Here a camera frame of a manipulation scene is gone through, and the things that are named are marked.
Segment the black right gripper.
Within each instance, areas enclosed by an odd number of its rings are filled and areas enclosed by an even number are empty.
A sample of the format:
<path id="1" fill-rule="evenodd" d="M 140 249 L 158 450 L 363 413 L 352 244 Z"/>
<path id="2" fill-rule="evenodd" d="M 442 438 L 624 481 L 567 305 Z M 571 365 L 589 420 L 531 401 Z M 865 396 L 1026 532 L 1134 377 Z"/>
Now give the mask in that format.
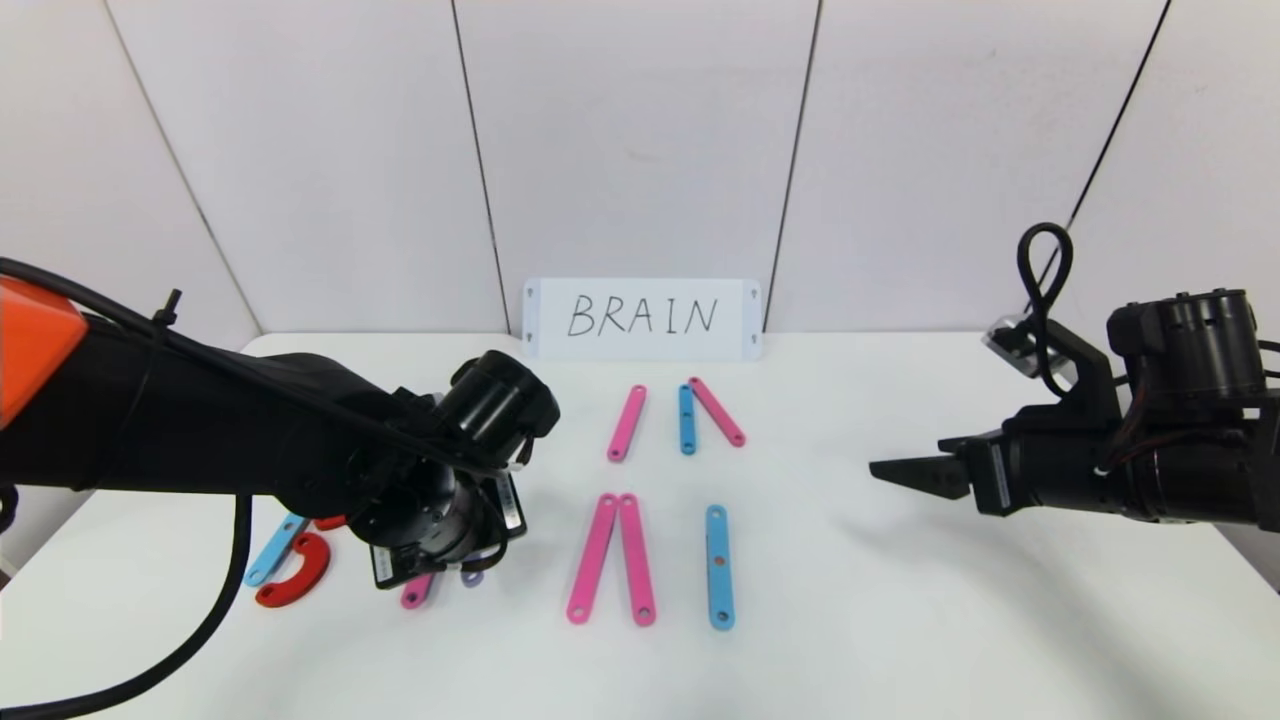
<path id="1" fill-rule="evenodd" d="M 979 512 L 1006 518 L 1023 509 L 1132 512 L 1130 477 L 1094 468 L 1108 427 L 1060 413 L 1027 407 L 1000 429 L 943 438 L 933 457 L 869 462 L 878 480 L 940 498 L 974 496 Z M 951 454 L 964 454 L 964 461 Z"/>

